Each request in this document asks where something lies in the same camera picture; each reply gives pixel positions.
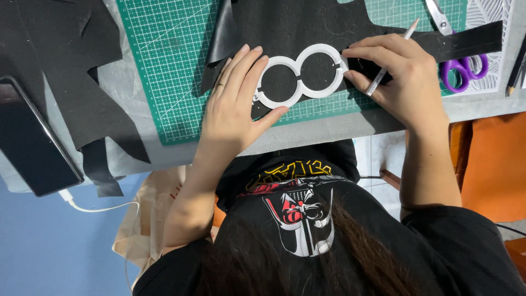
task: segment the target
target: silver scissors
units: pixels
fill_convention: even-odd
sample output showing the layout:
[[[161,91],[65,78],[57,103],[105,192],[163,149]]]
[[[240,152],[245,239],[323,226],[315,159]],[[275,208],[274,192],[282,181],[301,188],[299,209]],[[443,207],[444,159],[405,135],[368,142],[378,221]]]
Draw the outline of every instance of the silver scissors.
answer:
[[[428,7],[431,18],[433,18],[434,24],[437,26],[438,31],[442,35],[451,35],[455,31],[451,28],[451,25],[448,22],[448,18],[438,6],[438,3],[435,0],[426,0],[426,5]],[[465,91],[469,86],[469,81],[473,79],[480,79],[486,76],[489,69],[488,57],[485,54],[479,55],[480,61],[482,62],[482,68],[478,73],[474,73],[469,64],[469,57],[463,57],[458,60],[445,61],[440,64],[440,78],[444,86],[454,93],[461,93]],[[458,88],[453,87],[449,83],[448,73],[450,70],[455,69],[460,74],[462,83]]]

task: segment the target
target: table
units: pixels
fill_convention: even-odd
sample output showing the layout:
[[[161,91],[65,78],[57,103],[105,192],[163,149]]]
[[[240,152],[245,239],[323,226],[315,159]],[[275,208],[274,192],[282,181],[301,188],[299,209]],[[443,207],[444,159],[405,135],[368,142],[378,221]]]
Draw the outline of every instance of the table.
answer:
[[[104,0],[120,28],[123,59],[99,68],[101,87],[130,115],[143,139],[151,164],[127,155],[115,142],[107,138],[108,166],[113,176],[166,169],[192,161],[197,142],[163,146],[157,136],[146,102],[137,68],[119,17],[115,0]],[[526,111],[526,91],[517,90],[511,97],[504,96],[511,68],[526,32],[526,6],[515,4],[510,37],[503,66],[500,89],[495,93],[444,97],[444,108],[451,122]],[[66,150],[82,169],[82,155],[74,149],[73,141],[49,86],[45,86],[49,124]],[[331,142],[353,137],[403,130],[404,126],[379,108],[359,113],[305,121],[270,128],[242,155],[259,154],[279,149]],[[0,176],[12,192],[28,192],[29,188],[9,161],[0,154]],[[91,184],[86,179],[84,184]]]

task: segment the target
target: smartphone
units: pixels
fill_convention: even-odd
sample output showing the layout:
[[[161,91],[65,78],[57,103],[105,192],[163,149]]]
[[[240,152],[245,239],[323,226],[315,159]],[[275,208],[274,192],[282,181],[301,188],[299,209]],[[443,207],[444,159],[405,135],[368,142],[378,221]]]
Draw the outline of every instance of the smartphone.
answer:
[[[84,181],[53,130],[11,76],[0,77],[0,150],[36,196]]]

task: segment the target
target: blue wall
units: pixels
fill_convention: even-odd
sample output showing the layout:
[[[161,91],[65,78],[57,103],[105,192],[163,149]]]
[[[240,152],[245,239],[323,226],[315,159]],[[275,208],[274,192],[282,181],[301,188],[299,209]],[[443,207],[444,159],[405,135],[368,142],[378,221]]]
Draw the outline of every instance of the blue wall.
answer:
[[[70,191],[85,209],[133,198],[148,174],[119,181],[125,197],[98,198],[94,185]],[[11,193],[0,181],[0,294],[9,296],[129,295],[124,259],[112,251],[127,206],[101,213],[73,209],[58,193]],[[139,268],[128,263],[133,283]]]

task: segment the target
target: dark hair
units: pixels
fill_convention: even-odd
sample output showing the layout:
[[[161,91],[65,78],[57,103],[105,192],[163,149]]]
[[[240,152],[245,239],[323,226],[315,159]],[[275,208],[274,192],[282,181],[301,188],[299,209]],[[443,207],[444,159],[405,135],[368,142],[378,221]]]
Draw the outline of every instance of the dark hair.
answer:
[[[194,295],[292,295],[288,266],[280,263],[271,243],[242,218],[229,219],[225,225],[228,229],[222,233],[226,237],[216,240],[203,255],[201,278]],[[332,205],[332,219],[336,236],[371,295],[419,295],[418,282],[407,269],[340,202]],[[328,289],[325,295],[358,295],[359,287],[353,284],[356,279],[348,279],[331,250],[317,257],[323,269],[320,276]]]

